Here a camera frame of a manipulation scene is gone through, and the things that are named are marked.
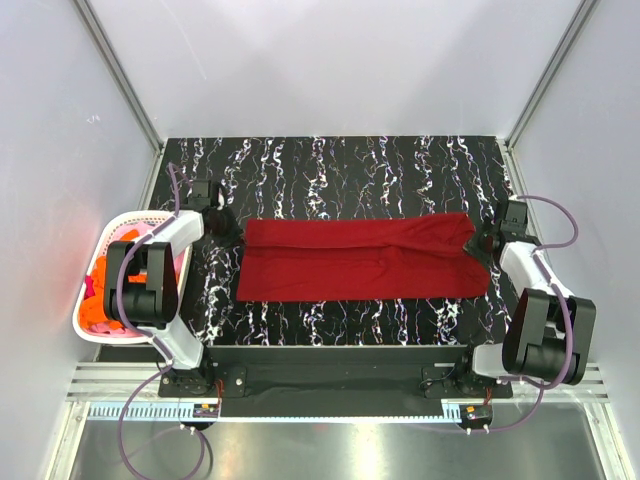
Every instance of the white backdrop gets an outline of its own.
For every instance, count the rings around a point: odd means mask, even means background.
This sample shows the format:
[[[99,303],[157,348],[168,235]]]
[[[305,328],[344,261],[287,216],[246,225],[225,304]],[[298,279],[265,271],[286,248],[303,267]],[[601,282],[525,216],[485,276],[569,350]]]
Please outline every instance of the white backdrop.
[[[625,446],[640,474],[640,3],[600,2],[516,146],[530,193],[571,210],[575,246],[551,252],[558,276],[592,298],[592,357],[603,371]],[[568,222],[536,206],[544,239],[569,238]]]
[[[153,152],[72,2],[4,0],[0,40],[0,470],[40,479],[76,363],[95,351],[73,303]]]
[[[509,133],[579,0],[92,0],[165,137]]]

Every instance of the folded red garment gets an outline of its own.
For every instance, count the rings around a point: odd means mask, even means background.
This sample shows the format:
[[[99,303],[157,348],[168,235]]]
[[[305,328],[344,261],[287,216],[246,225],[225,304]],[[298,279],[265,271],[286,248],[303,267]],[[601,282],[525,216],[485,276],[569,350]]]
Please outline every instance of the folded red garment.
[[[466,214],[403,220],[249,220],[239,301],[318,302],[484,295],[463,249]]]

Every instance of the purple cable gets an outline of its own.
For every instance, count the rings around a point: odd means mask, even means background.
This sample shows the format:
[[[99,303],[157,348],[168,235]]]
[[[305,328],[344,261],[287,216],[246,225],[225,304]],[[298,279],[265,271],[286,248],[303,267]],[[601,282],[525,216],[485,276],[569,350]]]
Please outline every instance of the purple cable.
[[[550,205],[553,205],[554,207],[556,207],[562,213],[565,214],[565,216],[569,219],[569,221],[571,222],[571,225],[573,226],[573,236],[571,237],[570,240],[568,240],[567,242],[562,242],[562,243],[547,243],[547,244],[544,244],[544,245],[540,245],[540,246],[534,248],[534,250],[533,250],[534,254],[536,252],[547,250],[549,248],[564,248],[564,247],[568,247],[570,245],[573,245],[576,242],[576,240],[578,239],[578,235],[579,235],[580,231],[578,229],[578,223],[576,222],[576,219],[573,217],[573,215],[571,215],[571,212],[569,212],[569,210],[567,210],[566,208],[564,208],[562,205],[560,205],[558,202],[556,202],[554,200],[551,200],[551,199],[548,199],[548,198],[545,198],[545,197],[539,197],[537,195],[518,195],[517,198],[518,199],[523,199],[523,200],[537,200],[537,201],[540,201],[540,202],[544,202],[544,203],[548,203]],[[531,408],[529,413],[527,413],[520,420],[518,420],[515,423],[512,423],[511,425],[505,425],[504,427],[492,428],[492,429],[490,429],[488,431],[485,431],[485,430],[469,430],[468,432],[470,434],[484,434],[484,433],[489,433],[489,431],[491,431],[491,432],[508,432],[509,430],[513,430],[515,428],[518,428],[518,427],[524,425],[526,422],[529,421],[529,419],[531,419],[531,417],[533,417],[534,413],[538,410],[538,407],[542,403],[542,397],[544,396],[544,392],[547,391],[547,390],[551,390],[553,388],[556,388],[558,385],[560,385],[562,383],[562,381],[564,380],[564,378],[567,376],[567,373],[569,372],[569,367],[571,366],[571,357],[573,355],[573,326],[571,325],[571,314],[569,313],[569,306],[567,305],[567,301],[564,298],[564,295],[562,294],[562,291],[560,290],[560,287],[555,282],[553,282],[553,276],[552,276],[551,272],[547,269],[547,267],[542,262],[540,257],[538,255],[534,255],[533,256],[533,261],[535,262],[536,266],[538,267],[538,269],[540,270],[540,272],[544,276],[545,280],[547,280],[547,282],[549,283],[551,289],[556,294],[556,297],[558,297],[558,302],[560,303],[560,309],[562,310],[562,317],[564,319],[564,328],[565,328],[565,358],[564,358],[564,362],[562,363],[562,368],[560,369],[560,372],[558,373],[556,378],[549,384],[545,384],[543,382],[536,382],[535,380],[531,379],[530,377],[502,377],[501,380],[504,380],[504,381],[519,381],[519,380],[523,380],[523,381],[533,385],[534,387],[537,387],[540,391],[538,393],[538,398],[536,399],[535,403],[533,404],[533,407]],[[460,433],[465,434],[465,433],[467,433],[467,431],[460,430],[460,429],[443,430],[443,429],[430,427],[430,426],[426,426],[426,425],[421,425],[420,428],[423,429],[423,430],[429,430],[429,431],[436,432],[436,433],[457,433],[457,434],[460,434]]]
[[[178,214],[180,213],[180,192],[178,190],[178,181],[176,179],[176,173],[175,173],[176,168],[175,168],[175,165],[172,164],[172,163],[169,163],[167,165],[167,170],[169,171],[169,175],[171,177],[171,187],[172,187],[172,190],[173,190],[173,194],[175,196],[175,207],[174,207],[173,215],[170,216],[169,218],[167,218],[160,225],[155,227],[151,232],[147,233],[146,235],[144,235],[141,238],[139,238],[138,241],[136,241],[136,243],[133,245],[133,247],[131,247],[131,249],[127,252],[127,254],[124,256],[124,259],[122,260],[122,265],[120,266],[120,270],[118,271],[118,279],[117,279],[117,282],[116,282],[116,305],[118,307],[118,314],[120,316],[120,321],[128,329],[130,329],[130,330],[132,330],[132,331],[134,331],[134,332],[136,332],[136,333],[138,333],[140,335],[144,335],[146,337],[150,337],[151,338],[151,343],[155,344],[156,347],[158,347],[158,349],[163,353],[163,355],[165,356],[165,358],[167,360],[167,365],[162,370],[160,370],[159,372],[153,374],[147,380],[142,382],[140,384],[140,386],[138,386],[138,388],[136,388],[133,391],[133,393],[131,394],[129,399],[125,402],[124,408],[122,409],[122,412],[120,412],[120,416],[118,418],[118,450],[120,451],[120,457],[122,458],[122,461],[124,462],[125,466],[129,470],[129,472],[131,472],[131,474],[135,478],[138,478],[139,480],[152,480],[152,479],[150,479],[149,477],[145,477],[140,472],[138,472],[135,469],[135,467],[131,464],[131,462],[129,461],[127,453],[125,452],[125,449],[124,449],[124,442],[123,442],[123,439],[122,439],[122,427],[123,427],[123,423],[124,423],[124,416],[127,413],[127,410],[129,409],[129,405],[131,405],[131,402],[133,402],[133,399],[142,391],[142,389],[144,389],[144,387],[149,385],[156,378],[162,376],[163,374],[165,374],[169,370],[171,370],[171,364],[173,363],[173,358],[172,358],[172,355],[171,355],[171,351],[167,348],[167,346],[164,344],[164,342],[162,342],[159,338],[154,337],[152,333],[134,327],[133,324],[129,321],[129,319],[127,318],[127,314],[126,314],[125,309],[124,309],[124,303],[123,303],[123,300],[122,300],[122,288],[123,288],[123,285],[124,285],[124,277],[125,277],[126,272],[127,272],[127,265],[129,265],[129,262],[131,262],[131,260],[133,259],[133,255],[135,254],[135,252],[147,240],[151,239],[155,234],[161,232],[167,226],[169,226],[173,221],[175,221],[175,219],[178,217]],[[207,441],[206,437],[200,431],[195,430],[195,433],[197,434],[198,438],[200,439],[200,447],[201,447],[201,449],[200,449],[200,458],[198,459],[198,463],[196,464],[195,468],[186,477],[184,477],[183,480],[189,480],[189,479],[193,478],[195,476],[195,474],[198,472],[198,470],[200,469],[200,467],[202,466],[202,462],[204,460],[205,446],[208,443],[208,441]]]

